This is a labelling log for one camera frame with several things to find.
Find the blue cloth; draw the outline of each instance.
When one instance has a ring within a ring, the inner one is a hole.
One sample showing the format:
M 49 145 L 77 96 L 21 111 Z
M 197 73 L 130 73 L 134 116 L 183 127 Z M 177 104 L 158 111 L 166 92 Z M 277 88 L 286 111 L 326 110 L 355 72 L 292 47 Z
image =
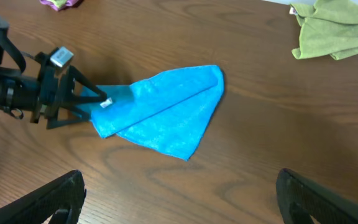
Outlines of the blue cloth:
M 131 85 L 98 86 L 113 104 L 79 106 L 102 138 L 117 134 L 162 154 L 188 160 L 223 94 L 217 65 L 165 71 Z M 93 96 L 85 89 L 83 96 Z

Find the cloth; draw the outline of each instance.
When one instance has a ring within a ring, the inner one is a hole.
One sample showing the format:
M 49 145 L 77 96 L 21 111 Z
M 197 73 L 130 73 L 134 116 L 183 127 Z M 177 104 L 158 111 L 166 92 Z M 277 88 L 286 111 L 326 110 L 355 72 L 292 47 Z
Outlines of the cloth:
M 102 138 L 113 134 L 188 160 L 223 94 L 217 65 L 179 68 L 127 85 L 99 86 L 113 104 L 80 105 Z M 94 96 L 85 89 L 83 96 Z
M 317 0 L 314 6 L 292 3 L 301 33 L 296 59 L 330 55 L 335 60 L 358 54 L 358 5 L 350 0 Z
M 44 5 L 52 7 L 54 10 L 59 11 L 66 7 L 74 6 L 79 0 L 40 0 Z

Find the white tag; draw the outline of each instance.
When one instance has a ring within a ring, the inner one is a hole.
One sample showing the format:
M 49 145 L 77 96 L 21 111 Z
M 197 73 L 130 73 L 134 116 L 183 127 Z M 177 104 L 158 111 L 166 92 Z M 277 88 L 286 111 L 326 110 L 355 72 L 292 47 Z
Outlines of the white tag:
M 100 106 L 101 106 L 102 108 L 106 108 L 106 107 L 110 106 L 111 104 L 112 104 L 112 99 L 111 99 L 111 97 L 110 97 L 110 98 L 108 98 L 106 101 L 102 102 L 102 103 L 100 104 Z
M 298 12 L 295 10 L 294 7 L 291 7 L 291 9 L 290 9 L 290 15 L 298 15 Z

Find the wood grain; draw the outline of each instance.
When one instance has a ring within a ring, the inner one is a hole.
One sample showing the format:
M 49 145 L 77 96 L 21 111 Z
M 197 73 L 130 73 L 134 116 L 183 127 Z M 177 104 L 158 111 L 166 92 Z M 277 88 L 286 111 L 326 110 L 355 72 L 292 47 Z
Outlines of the wood grain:
M 72 169 L 80 223 L 282 223 L 275 179 L 291 168 L 358 203 L 358 55 L 295 60 L 288 7 L 242 0 L 85 0 L 55 12 L 0 0 L 9 37 L 36 54 L 64 45 L 98 84 L 218 64 L 226 92 L 195 155 L 163 156 L 89 123 L 45 130 L 0 112 L 0 206 Z M 26 75 L 36 75 L 28 62 Z M 4 65 L 12 65 L 8 57 Z

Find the brown wooden surface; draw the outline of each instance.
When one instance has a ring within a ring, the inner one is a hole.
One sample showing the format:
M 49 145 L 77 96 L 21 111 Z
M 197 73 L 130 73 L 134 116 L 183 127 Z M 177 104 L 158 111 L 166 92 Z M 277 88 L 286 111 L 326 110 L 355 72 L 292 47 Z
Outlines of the brown wooden surface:
M 291 168 L 358 203 L 358 55 L 295 60 L 288 6 L 244 0 L 86 0 L 55 12 L 0 0 L 9 37 L 36 54 L 64 45 L 97 84 L 218 64 L 226 92 L 184 162 L 89 123 L 45 130 L 0 112 L 0 206 L 72 169 L 80 223 L 282 223 L 275 179 Z M 4 65 L 12 65 L 8 57 Z M 28 62 L 26 75 L 38 67 Z

